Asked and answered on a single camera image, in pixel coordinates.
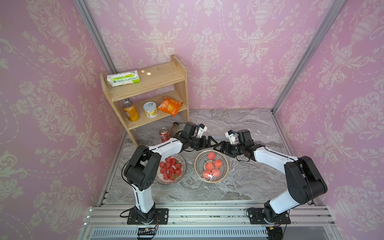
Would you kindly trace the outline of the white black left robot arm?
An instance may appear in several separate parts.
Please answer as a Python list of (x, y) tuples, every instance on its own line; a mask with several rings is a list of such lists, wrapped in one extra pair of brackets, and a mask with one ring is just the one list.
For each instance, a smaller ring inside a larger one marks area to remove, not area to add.
[(135, 195), (135, 206), (130, 209), (133, 219), (150, 224), (156, 217), (156, 204), (151, 186), (155, 181), (160, 162), (187, 149), (200, 151), (219, 145), (213, 137), (204, 136), (206, 126), (187, 122), (173, 138), (152, 147), (140, 145), (122, 169), (122, 178)]

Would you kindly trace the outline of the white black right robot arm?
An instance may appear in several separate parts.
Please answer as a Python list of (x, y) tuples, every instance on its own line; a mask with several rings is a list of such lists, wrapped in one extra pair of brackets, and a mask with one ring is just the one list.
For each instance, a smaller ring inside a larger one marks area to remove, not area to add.
[(226, 133), (227, 141), (214, 145), (214, 150), (232, 158), (244, 156), (250, 161), (270, 166), (286, 176), (287, 189), (264, 204), (263, 218), (276, 223), (288, 211), (313, 200), (328, 191), (328, 186), (310, 157), (288, 156), (256, 144), (248, 130)]

